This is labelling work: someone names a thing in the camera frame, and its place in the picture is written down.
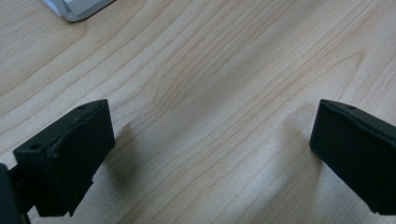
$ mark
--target screw hole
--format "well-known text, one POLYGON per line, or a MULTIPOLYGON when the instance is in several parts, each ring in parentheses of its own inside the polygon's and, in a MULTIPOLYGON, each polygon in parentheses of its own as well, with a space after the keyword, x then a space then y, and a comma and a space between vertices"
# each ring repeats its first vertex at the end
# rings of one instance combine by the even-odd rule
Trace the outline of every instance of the screw hole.
POLYGON ((36 149, 41 148, 42 146, 43 146, 43 145, 37 143, 37 144, 31 145, 31 146, 29 147, 29 149, 36 150, 36 149))

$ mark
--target black clamp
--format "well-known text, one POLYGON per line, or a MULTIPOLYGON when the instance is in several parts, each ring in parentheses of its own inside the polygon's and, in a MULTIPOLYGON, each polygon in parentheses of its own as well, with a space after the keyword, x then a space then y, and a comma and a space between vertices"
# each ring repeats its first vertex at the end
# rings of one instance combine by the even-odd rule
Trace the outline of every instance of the black clamp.
POLYGON ((14 150, 10 171, 0 164, 1 223, 30 223, 41 217, 73 215, 92 177, 115 146, 107 100, 81 105, 14 150))
POLYGON ((380 215, 396 215, 396 128, 351 105, 321 100, 312 150, 380 215))

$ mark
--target black plastic block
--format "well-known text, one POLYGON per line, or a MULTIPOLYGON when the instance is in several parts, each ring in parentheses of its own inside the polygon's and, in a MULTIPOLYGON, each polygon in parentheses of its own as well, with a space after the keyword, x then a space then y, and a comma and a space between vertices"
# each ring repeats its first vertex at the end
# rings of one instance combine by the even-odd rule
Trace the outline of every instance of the black plastic block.
POLYGON ((312 150, 370 207, 396 215, 396 128, 358 108, 321 100, 312 150))
POLYGON ((4 164, 0 163, 0 223, 24 224, 28 218, 20 210, 15 189, 4 164))
POLYGON ((38 214, 72 216, 114 146, 108 102, 101 100, 73 109, 15 149, 19 172, 30 179, 28 193, 34 194, 38 214))

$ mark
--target light wood surface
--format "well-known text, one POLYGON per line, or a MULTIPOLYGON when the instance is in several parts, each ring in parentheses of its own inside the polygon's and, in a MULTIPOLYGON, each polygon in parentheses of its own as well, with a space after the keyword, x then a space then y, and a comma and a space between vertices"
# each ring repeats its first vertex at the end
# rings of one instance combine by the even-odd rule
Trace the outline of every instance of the light wood surface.
POLYGON ((117 145, 73 217, 33 223, 396 223, 308 145, 319 99, 395 125, 394 0, 119 0, 67 23, 0 1, 0 162, 107 98, 117 145))

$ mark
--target wooden table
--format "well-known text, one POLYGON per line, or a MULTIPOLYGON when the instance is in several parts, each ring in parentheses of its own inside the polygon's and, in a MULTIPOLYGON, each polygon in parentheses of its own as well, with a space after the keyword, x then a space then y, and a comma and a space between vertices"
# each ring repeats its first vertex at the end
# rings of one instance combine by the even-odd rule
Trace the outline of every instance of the wooden table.
POLYGON ((310 150, 320 99, 396 124, 394 0, 119 0, 67 23, 0 2, 0 162, 107 98, 117 145, 73 217, 33 223, 395 223, 310 150))

